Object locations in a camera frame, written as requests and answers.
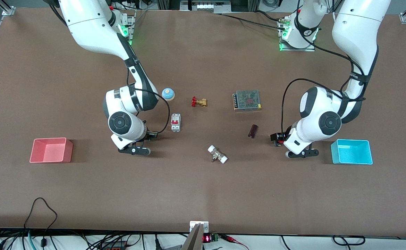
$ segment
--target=small dark red object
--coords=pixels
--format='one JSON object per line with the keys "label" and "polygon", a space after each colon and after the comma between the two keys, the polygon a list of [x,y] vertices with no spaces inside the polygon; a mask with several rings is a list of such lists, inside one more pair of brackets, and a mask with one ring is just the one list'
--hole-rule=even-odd
{"label": "small dark red object", "polygon": [[192,107],[195,107],[195,104],[197,103],[197,98],[196,97],[193,97],[192,98],[192,102],[191,102],[191,106]]}
{"label": "small dark red object", "polygon": [[249,138],[254,138],[255,133],[257,133],[258,128],[259,127],[257,125],[253,124],[252,127],[251,127],[251,130],[249,131],[248,137]]}

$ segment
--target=metal power supply unit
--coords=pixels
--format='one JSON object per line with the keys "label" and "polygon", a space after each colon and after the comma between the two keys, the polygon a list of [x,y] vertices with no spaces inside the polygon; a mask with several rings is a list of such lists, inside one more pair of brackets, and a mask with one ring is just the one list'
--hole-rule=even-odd
{"label": "metal power supply unit", "polygon": [[238,90],[232,94],[234,111],[257,111],[262,109],[258,90]]}

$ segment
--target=black cable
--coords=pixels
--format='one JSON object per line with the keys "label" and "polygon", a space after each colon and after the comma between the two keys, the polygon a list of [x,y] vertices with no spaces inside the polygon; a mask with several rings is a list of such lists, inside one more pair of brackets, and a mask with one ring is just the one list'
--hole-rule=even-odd
{"label": "black cable", "polygon": [[55,16],[58,17],[58,19],[60,19],[60,21],[67,27],[66,21],[63,19],[63,17],[60,15],[60,13],[57,11],[56,7],[53,5],[50,5],[50,8],[52,9],[53,13],[55,14]]}
{"label": "black cable", "polygon": [[287,248],[287,250],[291,250],[291,249],[288,247],[288,245],[286,244],[284,236],[281,235],[280,237],[282,237],[282,241],[284,242],[285,247]]}
{"label": "black cable", "polygon": [[168,125],[169,125],[169,117],[171,116],[171,107],[169,106],[168,101],[166,101],[165,98],[163,98],[161,95],[159,95],[159,94],[157,94],[157,93],[155,93],[155,92],[153,92],[153,91],[144,90],[144,89],[135,89],[135,90],[140,90],[140,91],[144,91],[144,92],[148,92],[148,93],[154,94],[154,95],[158,96],[159,98],[161,98],[161,99],[166,103],[166,105],[168,106],[168,120],[166,121],[166,124],[164,125],[164,128],[163,128],[161,131],[159,131],[158,133],[162,133],[163,131],[165,131],[165,129],[166,129],[166,128],[168,127]]}
{"label": "black cable", "polygon": [[240,21],[245,21],[245,22],[249,22],[249,23],[252,23],[252,24],[257,24],[257,25],[261,25],[261,26],[264,26],[264,27],[271,27],[271,28],[275,28],[277,30],[285,30],[285,28],[283,28],[283,27],[277,27],[277,26],[272,26],[272,25],[268,25],[268,24],[257,23],[257,22],[254,22],[254,21],[251,21],[251,20],[246,20],[246,19],[236,17],[236,16],[229,16],[229,15],[223,15],[223,14],[217,14],[217,15],[228,16],[228,17],[231,17],[231,18],[234,18],[234,19],[238,19]]}
{"label": "black cable", "polygon": [[53,248],[55,248],[55,250],[58,250],[57,246],[55,245],[55,242],[52,239],[52,235],[49,235],[50,237],[50,241],[52,242]]}
{"label": "black cable", "polygon": [[[129,68],[127,68],[126,84],[127,84],[127,87],[129,87]],[[144,92],[148,92],[148,93],[154,94],[154,95],[158,96],[159,98],[161,98],[161,99],[166,103],[166,105],[168,106],[168,120],[166,121],[166,124],[165,124],[164,128],[163,128],[161,131],[159,131],[158,133],[162,133],[163,131],[165,131],[165,129],[166,129],[166,128],[168,127],[168,125],[169,125],[169,117],[171,116],[171,107],[169,106],[168,101],[166,101],[165,98],[163,98],[161,95],[159,95],[159,94],[157,94],[157,93],[155,93],[155,92],[153,92],[153,91],[144,90],[144,89],[135,89],[135,90],[144,91]]]}
{"label": "black cable", "polygon": [[25,235],[25,230],[23,230],[21,242],[23,243],[23,250],[26,250],[26,246],[24,245],[24,235]]}
{"label": "black cable", "polygon": [[127,240],[126,240],[126,245],[127,245],[127,247],[131,247],[131,246],[133,246],[133,245],[136,245],[136,244],[140,241],[140,239],[141,239],[141,234],[138,235],[138,240],[137,240],[134,244],[132,244],[132,245],[127,245]]}
{"label": "black cable", "polygon": [[[281,130],[282,130],[282,135],[284,134],[284,103],[285,103],[285,96],[286,96],[286,93],[287,93],[287,91],[288,91],[288,88],[291,86],[291,84],[293,84],[293,83],[296,82],[296,81],[309,81],[309,82],[311,82],[311,83],[316,84],[316,85],[319,86],[319,87],[324,88],[324,89],[327,90],[328,92],[330,92],[330,93],[332,93],[333,95],[337,96],[338,98],[342,99],[342,97],[341,97],[340,95],[338,95],[336,92],[330,90],[328,87],[326,87],[326,86],[324,86],[323,84],[320,84],[320,83],[318,83],[318,82],[316,82],[316,81],[313,81],[313,80],[310,80],[310,79],[306,79],[306,78],[297,78],[297,79],[294,79],[294,80],[291,81],[291,82],[288,84],[288,86],[286,87],[285,92],[284,92],[284,96],[283,96],[283,98],[282,98],[282,120],[281,120],[281,123],[280,123],[280,128],[281,128]],[[364,100],[365,100],[365,98],[360,98],[360,99],[350,99],[349,101],[351,102],[351,101],[364,101]]]}
{"label": "black cable", "polygon": [[146,248],[144,248],[144,234],[141,235],[141,242],[143,243],[143,250],[146,250]]}
{"label": "black cable", "polygon": [[336,10],[339,8],[339,6],[342,4],[342,2],[343,2],[343,0],[339,0],[339,3],[337,4],[336,8],[334,8],[334,3],[333,3],[333,11],[334,12],[336,12]]}
{"label": "black cable", "polygon": [[[299,6],[300,6],[300,0],[298,0],[298,2],[297,2],[297,9],[300,8]],[[296,16],[295,16],[295,23],[296,23],[296,22],[298,22],[298,11],[296,12]],[[356,62],[354,62],[351,58],[346,57],[346,56],[341,55],[341,54],[339,54],[339,53],[336,53],[336,52],[333,52],[333,51],[330,51],[330,50],[328,50],[328,49],[324,49],[324,48],[322,48],[322,47],[319,47],[319,46],[315,45],[313,42],[309,41],[309,40],[305,37],[305,35],[303,35],[303,33],[302,33],[301,30],[299,30],[299,29],[297,29],[297,30],[298,30],[298,32],[300,33],[300,35],[302,36],[302,38],[303,38],[307,43],[311,44],[311,45],[314,46],[315,48],[320,49],[320,50],[322,50],[322,51],[324,51],[324,52],[331,53],[331,54],[333,54],[333,55],[336,55],[336,56],[338,56],[338,57],[341,57],[341,58],[344,58],[344,59],[350,61],[351,63],[353,63],[354,65],[356,65],[356,67],[360,70],[360,73],[361,73],[362,75],[364,74],[362,68],[360,67],[360,65],[358,65]]]}
{"label": "black cable", "polygon": [[42,239],[42,240],[45,240],[46,232],[47,232],[47,230],[49,230],[49,228],[55,223],[55,221],[57,221],[58,214],[55,212],[55,210],[53,210],[53,209],[49,206],[49,204],[47,204],[47,201],[46,201],[44,198],[38,197],[38,198],[36,198],[36,199],[33,201],[33,203],[32,203],[32,208],[30,209],[29,215],[27,216],[27,219],[26,219],[26,221],[24,222],[24,226],[23,226],[23,227],[24,227],[24,229],[26,228],[27,221],[29,221],[30,215],[32,215],[32,211],[33,211],[33,207],[35,206],[35,202],[38,201],[39,199],[43,200],[43,201],[44,201],[44,204],[46,204],[46,207],[47,207],[49,210],[51,210],[51,211],[54,213],[54,215],[55,215],[55,219],[52,221],[52,223],[50,223],[50,225],[46,228],[46,230],[44,230],[43,239]]}
{"label": "black cable", "polygon": [[[343,240],[344,243],[339,243],[339,242],[337,242],[337,241],[336,241],[336,237],[341,238],[341,240]],[[363,239],[363,241],[362,241],[362,242],[359,242],[359,243],[348,243],[348,242],[346,241],[346,239],[345,239],[343,236],[341,236],[341,235],[333,235],[333,241],[334,241],[334,243],[336,243],[337,245],[341,245],[341,246],[343,246],[343,247],[348,247],[348,250],[351,250],[351,246],[352,246],[352,245],[353,245],[353,246],[363,245],[363,244],[365,244],[365,242],[366,242],[366,239],[365,239],[364,236],[353,236],[353,238]]]}
{"label": "black cable", "polygon": [[256,13],[262,13],[262,14],[264,14],[268,19],[273,20],[273,21],[276,21],[276,22],[278,22],[279,19],[280,19],[280,18],[273,18],[273,17],[270,17],[266,12],[261,11],[261,10],[256,10],[256,11],[254,11],[254,12],[256,12]]}

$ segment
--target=blue button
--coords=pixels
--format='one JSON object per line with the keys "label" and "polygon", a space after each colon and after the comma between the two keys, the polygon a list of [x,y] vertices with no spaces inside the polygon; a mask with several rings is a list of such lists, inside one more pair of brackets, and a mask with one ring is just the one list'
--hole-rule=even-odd
{"label": "blue button", "polygon": [[161,96],[166,100],[166,101],[171,101],[175,97],[175,92],[171,88],[167,87],[161,92]]}

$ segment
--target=red wire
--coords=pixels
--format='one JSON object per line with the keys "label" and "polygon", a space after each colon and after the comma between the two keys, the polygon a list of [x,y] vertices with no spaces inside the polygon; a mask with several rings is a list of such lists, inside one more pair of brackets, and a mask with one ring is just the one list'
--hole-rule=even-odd
{"label": "red wire", "polygon": [[249,250],[249,248],[248,248],[245,244],[243,244],[243,243],[240,243],[240,242],[238,242],[238,241],[236,241],[236,242],[234,242],[234,243],[239,244],[239,245],[242,245],[242,246],[246,247],[246,249]]}

